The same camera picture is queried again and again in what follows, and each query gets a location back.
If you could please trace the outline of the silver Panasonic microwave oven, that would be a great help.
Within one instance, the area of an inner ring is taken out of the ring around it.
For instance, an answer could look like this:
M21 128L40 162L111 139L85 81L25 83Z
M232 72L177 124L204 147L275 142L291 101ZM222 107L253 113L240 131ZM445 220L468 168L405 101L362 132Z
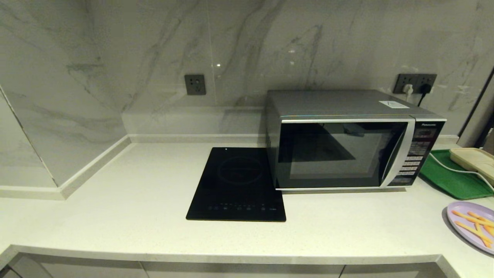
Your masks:
M399 102L409 106L409 109L392 109L379 101ZM273 181L274 157L282 120L402 119L409 117L415 120L411 146L399 174L390 186L375 189L333 190L384 190L411 186L446 123L446 118L443 116L377 90L270 90L266 97L264 117L267 155Z

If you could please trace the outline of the beige plastic box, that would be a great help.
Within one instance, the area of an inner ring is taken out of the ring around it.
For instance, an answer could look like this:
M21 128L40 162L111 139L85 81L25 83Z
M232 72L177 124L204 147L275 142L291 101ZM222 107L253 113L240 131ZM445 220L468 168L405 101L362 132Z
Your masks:
M480 173L494 186L494 155L478 148L450 149L450 159L462 168Z

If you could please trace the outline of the grey single wall socket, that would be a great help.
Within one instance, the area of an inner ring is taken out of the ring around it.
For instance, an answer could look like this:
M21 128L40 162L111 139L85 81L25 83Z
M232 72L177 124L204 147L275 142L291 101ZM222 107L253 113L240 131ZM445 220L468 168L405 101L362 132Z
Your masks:
M206 95L204 75L185 75L184 81L187 95Z

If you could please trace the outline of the black induction cooktop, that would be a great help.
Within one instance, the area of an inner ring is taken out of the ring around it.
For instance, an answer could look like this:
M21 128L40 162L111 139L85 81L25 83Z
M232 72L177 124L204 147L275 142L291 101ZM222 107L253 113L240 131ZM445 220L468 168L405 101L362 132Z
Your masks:
M284 223L282 192L272 183L266 148L212 148L186 219Z

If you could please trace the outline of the purple plastic plate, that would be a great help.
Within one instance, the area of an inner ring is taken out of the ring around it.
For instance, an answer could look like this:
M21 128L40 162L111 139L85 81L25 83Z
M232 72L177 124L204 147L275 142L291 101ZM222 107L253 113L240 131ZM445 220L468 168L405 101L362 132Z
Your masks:
M475 229L475 226L473 222L470 222L462 217L454 215L451 210L458 211L464 215L468 215L468 212L474 212L484 218L487 218L491 221L494 222L494 210L487 208L485 206L475 204L472 202L467 202L467 201L457 201L452 204L449 204L447 207L447 218L452 227L462 236L464 240L472 244L474 247L478 248L479 250L482 250L483 252L494 256L494 243L492 244L492 248L487 248L483 241L473 233L469 232L466 229L463 229L462 227L457 226L454 221L459 221L463 224L466 224L467 226ZM494 242L494 237L492 237L484 228L484 234L491 239Z

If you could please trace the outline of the grey double wall socket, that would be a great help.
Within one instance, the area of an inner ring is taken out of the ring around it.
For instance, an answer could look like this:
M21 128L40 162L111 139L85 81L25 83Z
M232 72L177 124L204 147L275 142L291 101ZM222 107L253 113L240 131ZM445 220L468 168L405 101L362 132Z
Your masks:
M392 92L393 94L404 94L402 92L403 86L412 84L413 93L420 94L419 87L422 84L430 84L433 87L437 76L437 74L399 74Z

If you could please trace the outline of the grey angled cabinet panel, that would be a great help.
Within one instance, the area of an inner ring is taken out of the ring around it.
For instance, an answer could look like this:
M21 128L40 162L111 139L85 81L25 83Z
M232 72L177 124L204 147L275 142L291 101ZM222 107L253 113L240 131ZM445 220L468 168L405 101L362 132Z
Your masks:
M47 269L30 255L18 254L7 266L21 278L53 278Z

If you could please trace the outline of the green plastic tray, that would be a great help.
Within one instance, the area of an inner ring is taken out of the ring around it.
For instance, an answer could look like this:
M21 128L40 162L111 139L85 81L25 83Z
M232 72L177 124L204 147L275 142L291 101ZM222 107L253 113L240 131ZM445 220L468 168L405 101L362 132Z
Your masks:
M457 200L494 197L494 190L485 181L450 159L449 150L432 150L419 176Z

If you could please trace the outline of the dark glass microwave door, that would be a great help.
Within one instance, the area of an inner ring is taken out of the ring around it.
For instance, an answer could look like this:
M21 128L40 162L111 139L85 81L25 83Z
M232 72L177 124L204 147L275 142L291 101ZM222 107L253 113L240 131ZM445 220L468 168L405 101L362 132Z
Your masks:
M277 190L386 188L411 146L415 120L282 120L274 157Z

